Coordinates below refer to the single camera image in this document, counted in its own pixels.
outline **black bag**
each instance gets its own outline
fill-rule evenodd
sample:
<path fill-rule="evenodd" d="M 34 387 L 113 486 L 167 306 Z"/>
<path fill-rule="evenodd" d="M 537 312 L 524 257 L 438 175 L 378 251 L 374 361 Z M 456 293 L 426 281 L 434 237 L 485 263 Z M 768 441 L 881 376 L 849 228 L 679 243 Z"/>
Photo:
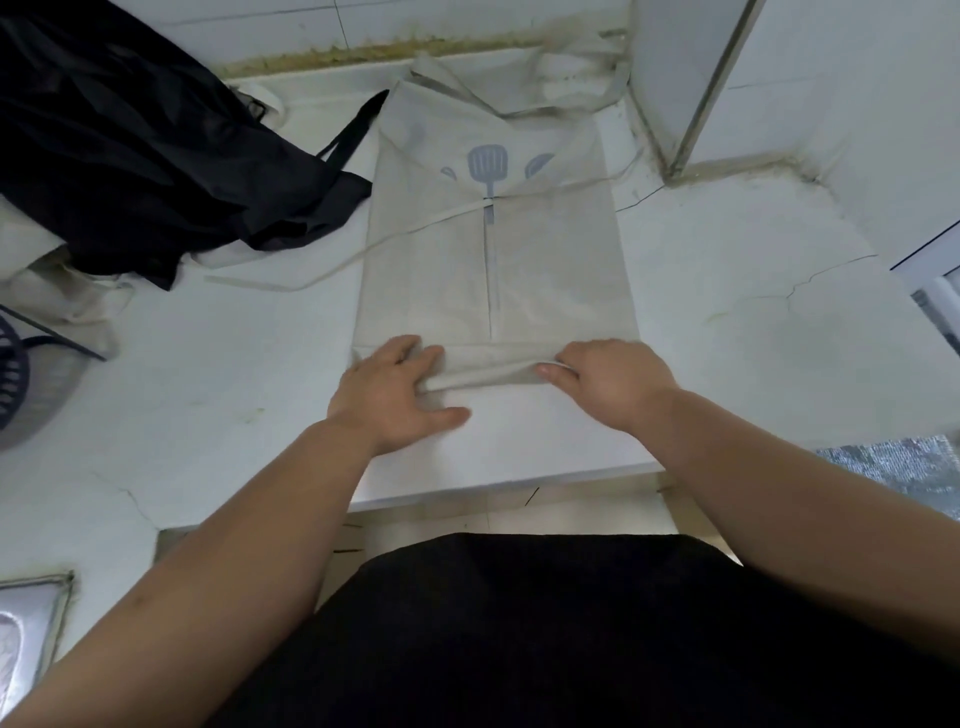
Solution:
<path fill-rule="evenodd" d="M 314 157 L 106 0 L 5 2 L 0 194 L 63 238 L 79 270 L 169 290 L 184 253 L 299 248 L 343 226 L 371 193 L 343 167 L 386 96 Z"/>

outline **countertop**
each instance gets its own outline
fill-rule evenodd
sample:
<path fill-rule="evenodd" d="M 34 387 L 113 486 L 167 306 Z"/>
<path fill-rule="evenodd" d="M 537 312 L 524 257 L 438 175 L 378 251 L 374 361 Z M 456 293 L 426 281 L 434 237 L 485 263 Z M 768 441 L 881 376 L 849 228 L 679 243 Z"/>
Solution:
<path fill-rule="evenodd" d="M 402 67 L 261 83 L 290 105 L 281 133 L 317 151 Z M 612 171 L 647 147 L 626 101 L 598 123 Z M 375 146 L 348 169 L 371 176 Z M 641 338 L 681 384 L 806 447 L 960 426 L 960 359 L 827 190 L 789 170 L 661 188 L 646 149 L 614 192 Z M 366 217 L 229 275 L 311 278 L 362 247 Z M 158 529 L 200 522 L 321 419 L 348 365 L 360 265 L 299 293 L 204 273 L 184 265 L 171 293 L 138 285 L 120 355 L 0 453 L 0 580 L 77 573 L 61 652 L 149 567 Z M 377 458 L 354 509 L 659 468 L 546 385 L 444 400 L 472 408 L 468 425 Z"/>

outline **fabric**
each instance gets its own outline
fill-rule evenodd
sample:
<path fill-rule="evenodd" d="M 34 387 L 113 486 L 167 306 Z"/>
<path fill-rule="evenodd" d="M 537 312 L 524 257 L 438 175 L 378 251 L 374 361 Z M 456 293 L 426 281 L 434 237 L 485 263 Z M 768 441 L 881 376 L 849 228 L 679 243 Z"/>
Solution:
<path fill-rule="evenodd" d="M 297 248 L 343 226 L 371 192 L 343 164 L 384 95 L 324 161 L 106 0 L 13 0 L 0 4 L 0 193 L 78 270 L 169 289 L 184 253 Z"/>
<path fill-rule="evenodd" d="M 597 38 L 598 44 L 605 41 Z M 583 41 L 561 50 L 611 46 Z M 457 77 L 421 57 L 379 119 L 353 349 L 416 332 L 446 348 L 424 389 L 536 381 L 573 339 L 637 339 L 599 132 L 600 96 L 551 100 L 537 62 Z"/>
<path fill-rule="evenodd" d="M 456 534 L 365 564 L 208 725 L 939 725 L 958 687 L 686 536 Z"/>

